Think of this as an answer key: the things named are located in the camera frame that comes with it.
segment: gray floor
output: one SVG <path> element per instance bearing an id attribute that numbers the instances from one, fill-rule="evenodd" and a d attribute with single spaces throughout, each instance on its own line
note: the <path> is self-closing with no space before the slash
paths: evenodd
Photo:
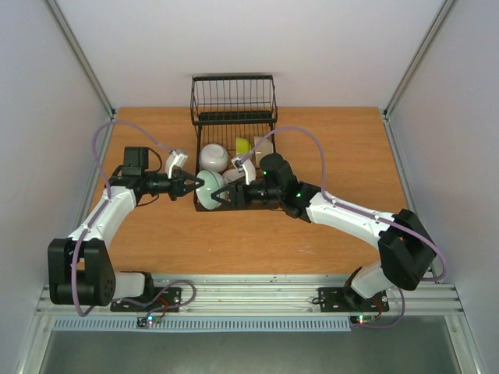
<path id="1" fill-rule="evenodd" d="M 350 333 L 52 334 L 42 373 L 453 373 L 442 317 Z"/>

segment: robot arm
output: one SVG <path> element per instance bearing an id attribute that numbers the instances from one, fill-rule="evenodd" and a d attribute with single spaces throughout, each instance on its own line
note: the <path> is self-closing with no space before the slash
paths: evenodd
<path id="1" fill-rule="evenodd" d="M 245 165 L 233 161 L 239 170 Z M 392 221 L 430 239 L 419 218 L 402 209 L 398 214 L 378 212 L 341 200 L 327 193 L 327 201 L 318 186 L 298 182 L 289 163 L 278 153 L 269 154 L 260 162 L 264 180 L 239 180 L 224 189 L 229 200 L 220 201 L 233 209 L 245 209 L 253 204 L 278 205 L 290 217 L 305 222 L 324 224 L 356 236 L 378 249 L 380 261 L 357 269 L 343 287 L 346 301 L 353 310 L 376 293 L 397 286 L 414 290 L 435 258 L 435 252 L 419 239 L 407 235 L 391 225 L 379 221 Z M 213 199 L 218 199 L 216 191 Z"/>
<path id="2" fill-rule="evenodd" d="M 203 181 L 184 172 L 187 155 L 174 150 L 166 161 L 166 173 L 148 171 L 147 147 L 126 147 L 123 165 L 109 179 L 111 196 L 105 189 L 88 218 L 67 238 L 54 239 L 48 246 L 50 297 L 55 304 L 73 304 L 71 262 L 76 243 L 81 241 L 79 259 L 84 270 L 77 270 L 76 288 L 82 305 L 107 305 L 113 298 L 137 297 L 147 287 L 145 273 L 115 273 L 108 248 L 126 216 L 143 195 L 167 193 L 171 200 L 203 185 Z"/>

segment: white wall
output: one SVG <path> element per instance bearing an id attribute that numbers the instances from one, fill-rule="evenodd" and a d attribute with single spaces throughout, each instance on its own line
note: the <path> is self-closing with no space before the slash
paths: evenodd
<path id="1" fill-rule="evenodd" d="M 271 72 L 279 105 L 384 107 L 441 0 L 59 0 L 115 107 L 188 106 L 190 77 Z"/>
<path id="2" fill-rule="evenodd" d="M 460 1 L 395 109 L 416 207 L 451 264 L 488 371 L 499 372 L 499 2 Z"/>
<path id="3" fill-rule="evenodd" d="M 75 224 L 104 110 L 41 1 L 0 12 L 0 371 L 11 373 L 47 281 L 47 246 Z"/>

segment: black dish rack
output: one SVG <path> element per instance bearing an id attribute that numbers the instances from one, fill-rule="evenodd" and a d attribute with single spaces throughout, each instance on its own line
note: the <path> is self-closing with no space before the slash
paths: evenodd
<path id="1" fill-rule="evenodd" d="M 254 136 L 263 136 L 275 128 L 278 106 L 274 77 L 270 74 L 194 76 L 190 115 L 197 136 L 197 175 L 200 171 L 200 151 L 205 145 L 220 144 L 232 158 L 236 155 L 235 138 L 246 138 L 253 146 Z M 271 142 L 275 152 L 274 135 L 271 136 Z M 256 164 L 255 167 L 257 178 L 262 178 L 260 168 Z M 196 194 L 194 206 L 198 211 L 230 210 L 224 205 L 207 210 L 200 204 Z"/>

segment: wooden tabletop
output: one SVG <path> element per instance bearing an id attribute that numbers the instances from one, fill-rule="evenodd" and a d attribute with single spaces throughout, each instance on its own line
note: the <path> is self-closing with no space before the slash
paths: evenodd
<path id="1" fill-rule="evenodd" d="M 119 119 L 186 151 L 184 169 L 194 174 L 196 133 L 188 108 L 121 108 Z M 278 127 L 284 125 L 308 129 L 321 141 L 328 192 L 375 210 L 396 213 L 405 206 L 377 108 L 279 108 Z M 122 163 L 125 146 L 151 143 L 135 129 L 117 125 L 104 162 L 107 173 Z M 280 132 L 276 147 L 299 180 L 320 185 L 319 152 L 312 140 L 298 132 Z M 150 160 L 155 167 L 154 158 Z M 100 181 L 94 203 L 103 185 Z M 196 212 L 192 195 L 175 202 L 161 196 L 136 208 L 109 253 L 115 270 L 151 273 L 351 273 L 379 259 L 377 250 L 357 238 L 282 212 Z"/>

